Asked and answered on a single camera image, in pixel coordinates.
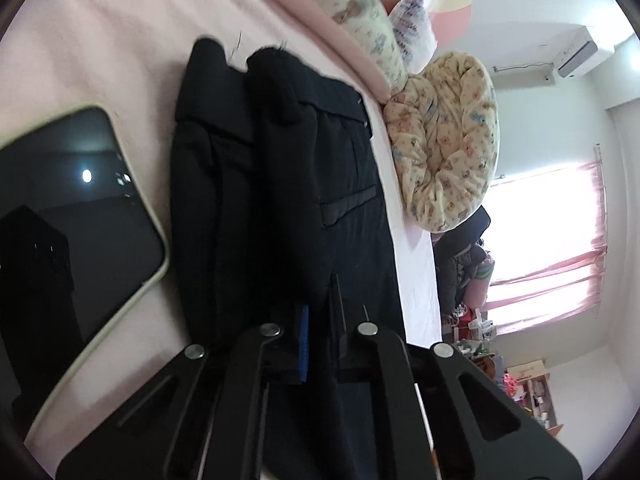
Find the black pants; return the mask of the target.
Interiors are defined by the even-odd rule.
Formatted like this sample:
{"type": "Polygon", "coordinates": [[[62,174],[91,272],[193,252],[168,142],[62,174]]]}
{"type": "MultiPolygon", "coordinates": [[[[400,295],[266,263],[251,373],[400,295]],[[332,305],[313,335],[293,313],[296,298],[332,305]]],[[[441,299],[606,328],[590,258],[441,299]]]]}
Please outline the black pants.
{"type": "Polygon", "coordinates": [[[282,328],[264,462],[279,479],[380,474],[370,388],[340,382],[329,296],[405,329],[394,244],[362,95],[292,53],[246,70],[192,49],[171,148],[171,261],[193,341],[229,359],[244,330],[282,328]]]}

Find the pink bookshelf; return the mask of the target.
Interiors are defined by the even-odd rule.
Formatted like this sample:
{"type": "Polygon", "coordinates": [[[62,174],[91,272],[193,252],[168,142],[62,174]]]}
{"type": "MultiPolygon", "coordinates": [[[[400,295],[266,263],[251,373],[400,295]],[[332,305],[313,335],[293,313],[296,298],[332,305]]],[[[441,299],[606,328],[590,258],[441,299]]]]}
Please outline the pink bookshelf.
{"type": "Polygon", "coordinates": [[[550,374],[544,360],[510,366],[506,374],[515,382],[512,399],[548,434],[557,437],[563,424],[556,417],[549,386],[550,374]]]}

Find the dark clothes pile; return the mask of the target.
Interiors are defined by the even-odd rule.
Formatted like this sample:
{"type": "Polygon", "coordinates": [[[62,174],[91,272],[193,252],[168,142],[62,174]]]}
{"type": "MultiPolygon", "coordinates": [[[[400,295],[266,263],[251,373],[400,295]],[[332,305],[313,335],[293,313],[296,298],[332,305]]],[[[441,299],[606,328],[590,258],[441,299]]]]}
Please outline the dark clothes pile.
{"type": "Polygon", "coordinates": [[[480,239],[490,226],[483,206],[469,219],[440,237],[434,246],[437,296],[441,315],[450,315],[460,302],[462,290],[475,278],[487,252],[480,239]]]}

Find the pink curtain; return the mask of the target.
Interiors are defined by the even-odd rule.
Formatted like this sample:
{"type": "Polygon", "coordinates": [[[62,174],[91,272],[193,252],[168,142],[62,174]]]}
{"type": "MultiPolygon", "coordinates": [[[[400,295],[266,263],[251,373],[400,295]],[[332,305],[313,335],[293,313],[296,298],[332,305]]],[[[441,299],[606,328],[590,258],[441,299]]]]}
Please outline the pink curtain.
{"type": "Polygon", "coordinates": [[[485,311],[498,334],[598,305],[608,253],[600,162],[497,179],[483,206],[491,218],[484,246],[495,261],[485,311]]]}

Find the smartphone in beige case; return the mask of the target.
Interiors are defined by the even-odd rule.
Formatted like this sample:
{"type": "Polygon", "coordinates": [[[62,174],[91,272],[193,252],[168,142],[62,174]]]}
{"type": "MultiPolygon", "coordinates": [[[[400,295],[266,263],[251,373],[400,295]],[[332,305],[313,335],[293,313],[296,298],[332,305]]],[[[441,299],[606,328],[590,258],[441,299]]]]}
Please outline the smartphone in beige case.
{"type": "Polygon", "coordinates": [[[2,148],[1,408],[20,437],[165,259],[105,110],[74,110],[2,148]]]}

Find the rolled floral quilt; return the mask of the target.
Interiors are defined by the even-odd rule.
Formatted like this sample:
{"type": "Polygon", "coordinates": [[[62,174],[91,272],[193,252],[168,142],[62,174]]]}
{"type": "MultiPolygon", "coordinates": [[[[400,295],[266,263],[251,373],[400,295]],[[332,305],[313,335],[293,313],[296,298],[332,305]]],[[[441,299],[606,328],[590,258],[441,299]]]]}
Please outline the rolled floral quilt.
{"type": "Polygon", "coordinates": [[[494,180],[500,151],[498,102],[485,65],[446,53],[409,77],[383,116],[408,216],[434,234],[468,220],[494,180]]]}

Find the pink bed sheet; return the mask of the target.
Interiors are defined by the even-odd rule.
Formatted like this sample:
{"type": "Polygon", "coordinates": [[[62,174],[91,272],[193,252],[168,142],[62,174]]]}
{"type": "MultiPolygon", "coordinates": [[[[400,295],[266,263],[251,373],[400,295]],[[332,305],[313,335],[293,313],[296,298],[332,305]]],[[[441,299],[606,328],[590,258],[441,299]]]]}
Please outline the pink bed sheet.
{"type": "MultiPolygon", "coordinates": [[[[184,66],[194,41],[218,39],[243,67],[265,46],[362,87],[322,39],[272,0],[26,0],[1,43],[1,136],[80,104],[104,107],[134,180],[163,228],[169,152],[184,66]]],[[[47,472],[186,345],[170,276],[158,278],[102,336],[26,444],[47,472]]]]}

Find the white air conditioner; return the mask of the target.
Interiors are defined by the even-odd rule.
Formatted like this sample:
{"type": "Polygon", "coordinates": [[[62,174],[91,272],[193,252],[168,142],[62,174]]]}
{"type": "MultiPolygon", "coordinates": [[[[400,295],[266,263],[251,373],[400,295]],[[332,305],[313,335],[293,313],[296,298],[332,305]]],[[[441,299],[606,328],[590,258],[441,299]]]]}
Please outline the white air conditioner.
{"type": "Polygon", "coordinates": [[[554,70],[561,78],[581,77],[606,61],[615,47],[597,42],[587,27],[582,27],[553,60],[554,70]]]}

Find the purple patterned pillow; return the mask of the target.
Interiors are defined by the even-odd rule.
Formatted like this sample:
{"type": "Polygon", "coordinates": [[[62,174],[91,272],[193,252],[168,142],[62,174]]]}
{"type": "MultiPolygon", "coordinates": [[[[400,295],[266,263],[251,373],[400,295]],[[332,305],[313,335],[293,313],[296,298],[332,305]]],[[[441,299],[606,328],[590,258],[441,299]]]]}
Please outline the purple patterned pillow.
{"type": "Polygon", "coordinates": [[[425,1],[400,0],[390,11],[390,21],[407,72],[420,74],[437,50],[425,1]]]}

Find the long floral pillow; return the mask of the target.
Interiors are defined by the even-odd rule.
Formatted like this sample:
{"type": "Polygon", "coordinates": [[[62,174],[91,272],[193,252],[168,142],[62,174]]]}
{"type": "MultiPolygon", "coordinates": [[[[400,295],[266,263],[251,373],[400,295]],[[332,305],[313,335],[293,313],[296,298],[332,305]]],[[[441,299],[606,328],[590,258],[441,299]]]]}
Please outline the long floral pillow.
{"type": "Polygon", "coordinates": [[[331,47],[378,102],[405,87],[408,73],[381,0],[274,0],[331,47]]]}

